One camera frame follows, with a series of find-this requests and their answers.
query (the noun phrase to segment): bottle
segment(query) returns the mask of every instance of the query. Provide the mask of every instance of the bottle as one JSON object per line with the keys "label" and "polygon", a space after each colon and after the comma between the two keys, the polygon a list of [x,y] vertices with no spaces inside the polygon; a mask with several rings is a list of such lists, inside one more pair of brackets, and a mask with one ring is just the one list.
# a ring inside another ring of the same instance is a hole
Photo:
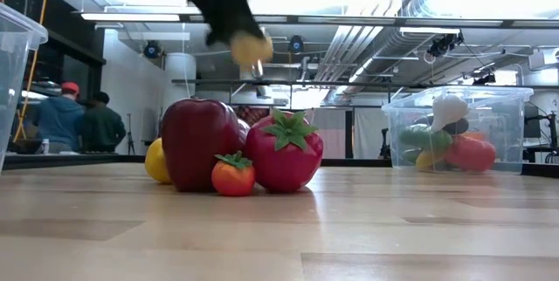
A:
{"label": "bottle", "polygon": [[49,154],[49,140],[43,139],[41,142],[41,148],[43,149],[43,154]]}

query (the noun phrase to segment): yellow lemon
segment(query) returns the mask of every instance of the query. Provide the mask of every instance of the yellow lemon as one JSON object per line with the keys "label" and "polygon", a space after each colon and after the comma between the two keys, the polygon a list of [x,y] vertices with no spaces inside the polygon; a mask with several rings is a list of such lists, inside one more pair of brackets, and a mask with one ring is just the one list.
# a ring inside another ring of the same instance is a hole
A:
{"label": "yellow lemon", "polygon": [[420,170],[430,168],[432,165],[443,160],[444,158],[445,158],[444,153],[436,154],[433,153],[432,151],[424,150],[421,152],[421,154],[419,154],[418,158],[416,159],[416,168]]}
{"label": "yellow lemon", "polygon": [[255,38],[238,32],[231,40],[231,56],[239,65],[254,65],[259,60],[268,61],[273,55],[272,39]]}
{"label": "yellow lemon", "polygon": [[149,146],[144,165],[146,166],[146,172],[148,172],[148,175],[154,180],[163,184],[171,183],[169,174],[167,173],[167,167],[165,167],[165,154],[163,153],[161,138],[156,139]]}

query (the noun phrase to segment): man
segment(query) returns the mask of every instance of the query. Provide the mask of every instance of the man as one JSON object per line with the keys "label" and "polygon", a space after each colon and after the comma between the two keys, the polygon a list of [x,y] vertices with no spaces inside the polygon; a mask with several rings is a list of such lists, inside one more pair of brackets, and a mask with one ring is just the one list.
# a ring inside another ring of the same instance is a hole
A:
{"label": "man", "polygon": [[78,95],[78,85],[65,82],[60,96],[45,99],[34,113],[32,124],[38,127],[39,138],[49,140],[51,154],[79,151],[78,136],[84,109],[76,102]]}
{"label": "man", "polygon": [[121,116],[107,106],[108,101],[108,94],[98,92],[93,96],[93,108],[86,111],[82,139],[87,152],[112,153],[126,135]]}

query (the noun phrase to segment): wooden table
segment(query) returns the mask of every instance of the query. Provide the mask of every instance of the wooden table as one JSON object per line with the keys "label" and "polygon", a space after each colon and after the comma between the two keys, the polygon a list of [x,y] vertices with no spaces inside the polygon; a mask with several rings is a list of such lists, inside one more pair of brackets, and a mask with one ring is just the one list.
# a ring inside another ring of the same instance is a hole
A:
{"label": "wooden table", "polygon": [[0,176],[2,281],[557,280],[559,182],[322,168],[297,195],[177,194],[143,165]]}

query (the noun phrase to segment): plastic bin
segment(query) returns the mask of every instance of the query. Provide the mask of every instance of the plastic bin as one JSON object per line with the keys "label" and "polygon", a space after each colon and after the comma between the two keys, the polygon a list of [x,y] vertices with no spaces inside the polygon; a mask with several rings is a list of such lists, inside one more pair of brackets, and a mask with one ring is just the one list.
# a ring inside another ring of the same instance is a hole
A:
{"label": "plastic bin", "polygon": [[519,174],[529,88],[441,86],[383,106],[392,166]]}
{"label": "plastic bin", "polygon": [[46,42],[45,27],[0,3],[0,168],[24,80],[27,54]]}

